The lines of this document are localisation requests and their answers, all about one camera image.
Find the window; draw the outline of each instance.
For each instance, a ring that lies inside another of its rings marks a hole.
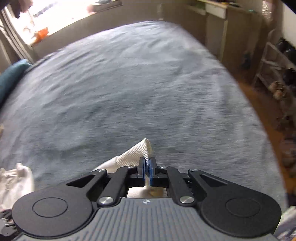
[[[27,44],[35,41],[35,33],[48,28],[52,34],[90,15],[87,6],[94,0],[33,0],[33,5],[16,18],[8,6],[9,17],[18,34]]]

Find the circular cap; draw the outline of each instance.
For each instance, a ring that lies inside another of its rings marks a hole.
[[[113,202],[113,198],[111,197],[101,197],[99,199],[99,202],[102,203],[102,204],[110,204]]]
[[[190,197],[190,196],[183,196],[183,197],[180,198],[180,202],[181,203],[193,203],[194,198]]]
[[[234,198],[226,203],[226,208],[237,217],[248,218],[259,213],[260,204],[252,199]]]
[[[34,213],[45,218],[57,217],[63,214],[67,208],[66,201],[55,197],[41,199],[33,205]]]
[[[92,203],[82,188],[67,185],[29,193],[12,208],[13,221],[20,232],[44,238],[77,230],[92,212]]]

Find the white drawer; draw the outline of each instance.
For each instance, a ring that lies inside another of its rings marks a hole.
[[[226,9],[218,6],[214,6],[212,4],[206,4],[205,5],[206,12],[213,14],[219,18],[226,18]]]

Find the grey blanket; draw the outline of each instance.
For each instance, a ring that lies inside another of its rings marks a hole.
[[[275,198],[270,142],[226,69],[192,36],[143,22],[77,41],[30,70],[1,110],[1,167],[36,188],[84,174],[148,138],[158,164],[199,168]]]

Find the orange object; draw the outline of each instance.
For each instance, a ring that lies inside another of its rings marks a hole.
[[[44,29],[41,29],[40,31],[38,31],[36,33],[36,40],[35,40],[35,44],[39,43],[42,39],[44,39],[48,34],[48,28],[44,28]]]

